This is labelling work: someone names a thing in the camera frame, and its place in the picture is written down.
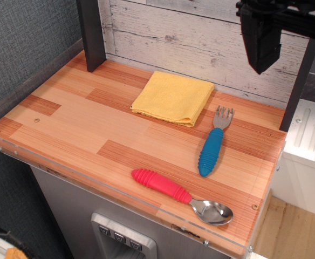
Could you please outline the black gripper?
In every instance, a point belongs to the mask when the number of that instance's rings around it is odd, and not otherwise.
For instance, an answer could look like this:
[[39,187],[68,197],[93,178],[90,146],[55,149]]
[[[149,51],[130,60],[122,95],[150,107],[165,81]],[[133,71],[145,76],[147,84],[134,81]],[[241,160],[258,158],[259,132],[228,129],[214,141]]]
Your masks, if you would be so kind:
[[315,38],[315,1],[239,1],[236,8],[248,62],[258,74],[279,59],[282,30]]

